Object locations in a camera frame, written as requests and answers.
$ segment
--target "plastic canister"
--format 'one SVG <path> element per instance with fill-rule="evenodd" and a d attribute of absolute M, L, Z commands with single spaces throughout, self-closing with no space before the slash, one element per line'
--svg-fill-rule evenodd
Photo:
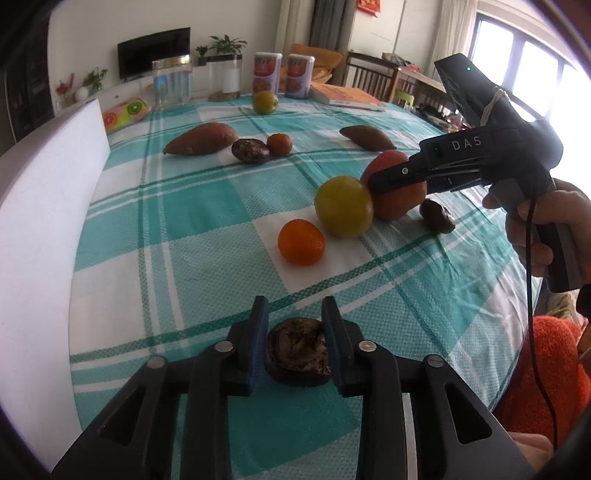
<path fill-rule="evenodd" d="M 287 64 L 287 81 L 285 96 L 307 98 L 312 81 L 314 57 L 291 53 Z"/>
<path fill-rule="evenodd" d="M 281 53 L 263 51 L 255 53 L 253 93 L 262 92 L 263 90 L 270 90 L 274 94 L 279 93 L 282 56 Z"/>

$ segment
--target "white curtain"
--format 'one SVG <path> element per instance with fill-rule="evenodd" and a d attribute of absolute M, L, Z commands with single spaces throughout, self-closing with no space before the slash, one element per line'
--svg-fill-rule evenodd
<path fill-rule="evenodd" d="M 478 0 L 443 0 L 441 17 L 431 61 L 425 74 L 439 80 L 433 62 L 454 53 L 468 55 L 474 24 L 476 23 L 476 6 Z"/>
<path fill-rule="evenodd" d="M 314 0 L 281 0 L 275 52 L 283 53 L 284 64 L 292 44 L 308 44 L 313 13 Z"/>

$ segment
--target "white wall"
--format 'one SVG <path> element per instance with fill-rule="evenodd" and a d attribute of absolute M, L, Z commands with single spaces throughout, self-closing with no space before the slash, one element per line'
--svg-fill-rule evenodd
<path fill-rule="evenodd" d="M 74 72 L 76 88 L 99 67 L 109 69 L 103 86 L 112 86 L 119 82 L 118 43 L 191 27 L 191 49 L 210 43 L 210 35 L 248 42 L 242 63 L 242 88 L 248 89 L 254 52 L 274 51 L 280 6 L 279 0 L 65 0 L 49 24 L 50 84 L 55 87 Z"/>
<path fill-rule="evenodd" d="M 439 26 L 441 0 L 407 0 L 394 53 L 427 68 Z"/>
<path fill-rule="evenodd" d="M 407 0 L 396 42 L 403 4 L 404 0 L 382 0 L 377 17 L 355 11 L 349 49 L 381 58 L 396 45 L 395 53 L 424 70 L 437 33 L 441 0 Z"/>
<path fill-rule="evenodd" d="M 404 0 L 382 0 L 381 12 L 377 17 L 360 10 L 355 11 L 349 49 L 378 58 L 385 51 L 391 52 L 396 42 L 403 3 Z"/>

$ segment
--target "red apple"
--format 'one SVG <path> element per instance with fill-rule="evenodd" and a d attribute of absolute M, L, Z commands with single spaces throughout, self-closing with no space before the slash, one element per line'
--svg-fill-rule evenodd
<path fill-rule="evenodd" d="M 371 161 L 359 180 L 367 186 L 372 173 L 406 161 L 408 156 L 404 153 L 398 150 L 386 150 Z M 419 205 L 426 195 L 427 183 L 424 181 L 382 195 L 372 195 L 374 214 L 385 221 L 398 220 L 411 208 Z"/>

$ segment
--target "teal plaid tablecloth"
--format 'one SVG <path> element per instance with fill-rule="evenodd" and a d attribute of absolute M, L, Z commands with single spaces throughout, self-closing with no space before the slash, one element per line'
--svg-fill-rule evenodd
<path fill-rule="evenodd" d="M 312 267 L 290 266 L 277 250 L 286 221 L 318 224 L 313 199 L 322 183 L 358 178 L 375 156 L 339 129 L 373 125 L 408 154 L 440 132 L 393 106 L 366 112 L 281 99 L 276 113 L 258 116 L 250 101 L 154 112 L 110 136 L 72 284 L 70 362 L 82 426 L 150 355 L 197 354 L 246 318 L 256 295 L 268 297 L 272 324 L 318 318 L 322 298 L 334 295 L 366 338 L 400 356 L 438 353 L 494 406 L 527 324 L 525 272 L 504 215 L 480 207 L 483 188 L 436 196 L 457 219 L 450 235 L 429 234 L 415 209 L 375 221 L 359 239 L 327 234 Z M 239 163 L 229 149 L 162 155 L 169 140 L 209 121 L 261 140 L 288 133 L 294 151 L 261 166 Z M 360 399 L 342 399 L 332 384 L 288 388 L 265 377 L 253 397 L 230 398 L 229 410 L 236 476 L 354 478 Z"/>

